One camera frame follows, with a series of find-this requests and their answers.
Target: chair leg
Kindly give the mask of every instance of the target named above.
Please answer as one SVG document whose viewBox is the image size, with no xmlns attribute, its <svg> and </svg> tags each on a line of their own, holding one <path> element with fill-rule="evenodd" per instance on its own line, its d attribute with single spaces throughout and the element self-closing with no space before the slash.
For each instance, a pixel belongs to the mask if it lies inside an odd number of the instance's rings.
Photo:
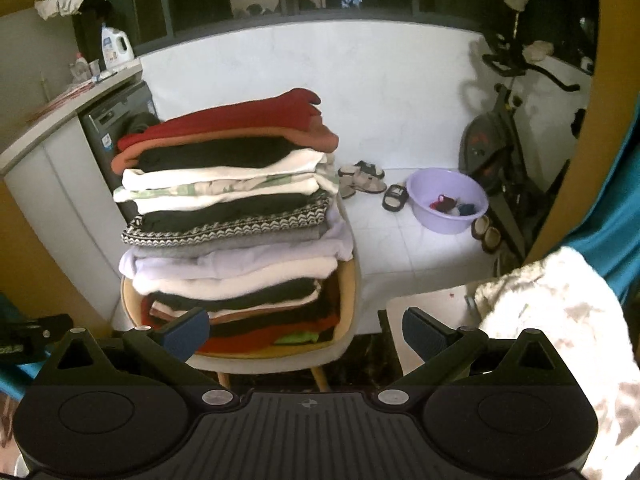
<svg viewBox="0 0 640 480">
<path fill-rule="evenodd" d="M 314 379 L 316 380 L 318 389 L 321 392 L 331 391 L 331 388 L 329 388 L 329 383 L 326 380 L 326 375 L 324 374 L 324 370 L 321 366 L 314 366 L 313 368 L 311 368 L 311 373 L 314 375 Z"/>
<path fill-rule="evenodd" d="M 229 378 L 229 374 L 225 374 L 224 372 L 217 372 L 218 374 L 218 382 L 220 386 L 223 386 L 227 390 L 231 389 L 231 379 Z"/>
</svg>

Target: black and white patterned garment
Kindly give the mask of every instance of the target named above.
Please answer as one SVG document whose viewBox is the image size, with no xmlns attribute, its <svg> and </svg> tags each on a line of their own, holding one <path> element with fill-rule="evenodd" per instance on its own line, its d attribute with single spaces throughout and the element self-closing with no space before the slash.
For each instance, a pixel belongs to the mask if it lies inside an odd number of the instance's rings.
<svg viewBox="0 0 640 480">
<path fill-rule="evenodd" d="M 122 232 L 122 241 L 129 245 L 145 247 L 179 247 L 221 238 L 313 227 L 324 222 L 331 200 L 331 197 L 325 195 L 292 211 L 203 224 L 184 232 L 146 232 L 140 229 L 143 217 L 136 216 Z"/>
</svg>

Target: gray folded garment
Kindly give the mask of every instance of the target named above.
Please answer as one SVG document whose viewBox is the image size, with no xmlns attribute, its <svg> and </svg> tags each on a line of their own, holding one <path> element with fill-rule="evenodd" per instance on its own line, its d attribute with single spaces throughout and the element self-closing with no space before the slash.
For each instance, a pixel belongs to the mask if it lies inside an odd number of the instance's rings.
<svg viewBox="0 0 640 480">
<path fill-rule="evenodd" d="M 177 247 L 145 247 L 131 246 L 133 255 L 138 258 L 199 258 L 213 251 L 229 249 L 244 249 L 258 245 L 270 245 L 293 242 L 309 242 L 319 240 L 327 231 L 326 220 L 320 225 L 288 229 L 286 231 L 274 231 L 271 233 L 259 233 L 255 235 L 234 236 L 220 238 L 192 246 Z"/>
</svg>

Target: washing machine label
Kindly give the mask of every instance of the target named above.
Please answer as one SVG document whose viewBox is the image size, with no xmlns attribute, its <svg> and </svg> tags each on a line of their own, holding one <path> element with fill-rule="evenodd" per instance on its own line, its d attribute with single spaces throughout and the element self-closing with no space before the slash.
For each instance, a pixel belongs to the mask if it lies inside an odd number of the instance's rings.
<svg viewBox="0 0 640 480">
<path fill-rule="evenodd" d="M 101 140 L 102 140 L 102 145 L 104 146 L 104 149 L 107 150 L 108 152 L 111 151 L 113 147 L 111 136 L 109 134 L 106 134 Z"/>
</svg>

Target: detergent bottle handle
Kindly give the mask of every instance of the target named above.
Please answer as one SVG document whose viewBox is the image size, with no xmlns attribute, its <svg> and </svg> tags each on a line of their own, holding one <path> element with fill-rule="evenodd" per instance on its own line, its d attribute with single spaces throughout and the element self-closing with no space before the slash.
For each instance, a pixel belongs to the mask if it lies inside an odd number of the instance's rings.
<svg viewBox="0 0 640 480">
<path fill-rule="evenodd" d="M 129 42 L 129 38 L 123 31 L 119 30 L 115 36 L 115 44 L 119 54 L 123 55 L 132 51 L 132 46 Z"/>
</svg>

